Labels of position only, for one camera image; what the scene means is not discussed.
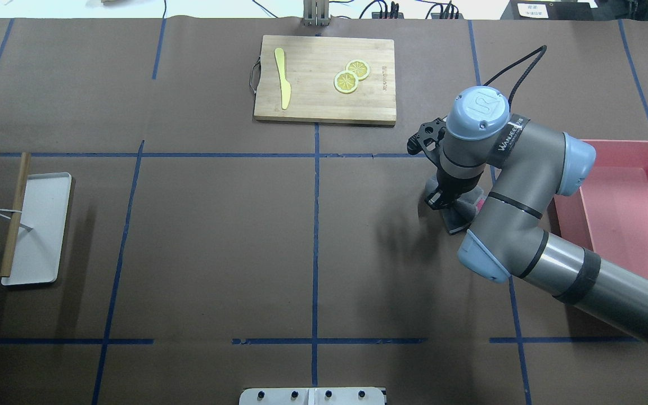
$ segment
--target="knife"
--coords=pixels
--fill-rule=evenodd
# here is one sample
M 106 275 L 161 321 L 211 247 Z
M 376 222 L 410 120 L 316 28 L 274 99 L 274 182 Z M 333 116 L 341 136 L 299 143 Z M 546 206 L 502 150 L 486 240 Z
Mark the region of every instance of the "knife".
M 280 72 L 280 86 L 281 86 L 281 110 L 286 110 L 289 107 L 291 100 L 291 84 L 286 81 L 286 59 L 284 50 L 277 48 L 274 50 L 274 57 L 277 59 L 277 69 Z

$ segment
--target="blue joint cap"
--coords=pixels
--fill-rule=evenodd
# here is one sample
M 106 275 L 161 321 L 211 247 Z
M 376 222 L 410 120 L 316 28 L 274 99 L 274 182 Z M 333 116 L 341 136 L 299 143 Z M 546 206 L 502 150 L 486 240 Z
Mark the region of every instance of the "blue joint cap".
M 487 280 L 505 282 L 511 275 L 470 229 L 466 230 L 457 256 L 461 264 Z
M 556 194 L 572 195 L 587 178 L 596 160 L 596 149 L 568 133 L 564 133 L 564 171 Z
M 457 96 L 447 115 L 447 130 L 464 141 L 481 141 L 501 131 L 509 117 L 509 101 L 499 90 L 476 85 Z

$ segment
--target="lemon slice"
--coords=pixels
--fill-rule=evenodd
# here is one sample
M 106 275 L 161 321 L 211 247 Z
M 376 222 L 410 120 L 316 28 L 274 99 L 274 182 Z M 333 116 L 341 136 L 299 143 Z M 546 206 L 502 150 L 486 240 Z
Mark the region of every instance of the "lemon slice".
M 346 69 L 353 74 L 357 75 L 357 79 L 364 80 L 367 79 L 368 74 L 371 69 L 368 67 L 368 63 L 362 61 L 362 59 L 354 59 L 346 65 Z
M 334 87 L 345 95 L 356 90 L 358 85 L 359 79 L 353 72 L 341 71 L 334 76 Z

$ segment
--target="pink bin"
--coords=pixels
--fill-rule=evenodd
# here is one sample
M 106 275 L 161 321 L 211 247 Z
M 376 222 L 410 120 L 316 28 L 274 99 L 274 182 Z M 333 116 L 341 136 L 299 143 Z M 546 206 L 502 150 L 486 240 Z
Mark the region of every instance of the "pink bin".
M 586 141 L 589 177 L 555 197 L 561 237 L 648 279 L 648 141 Z

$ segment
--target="cutting board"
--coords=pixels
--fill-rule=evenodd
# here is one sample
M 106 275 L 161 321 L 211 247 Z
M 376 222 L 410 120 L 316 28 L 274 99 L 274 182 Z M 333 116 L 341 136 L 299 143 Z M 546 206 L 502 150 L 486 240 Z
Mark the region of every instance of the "cutting board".
M 281 108 L 275 48 L 285 51 L 286 80 L 291 84 L 286 110 Z M 367 125 L 397 121 L 392 39 L 265 35 L 260 57 L 262 74 L 254 104 L 257 120 Z M 360 80 L 357 90 L 343 94 L 335 89 L 334 76 L 353 59 L 367 62 L 370 76 Z

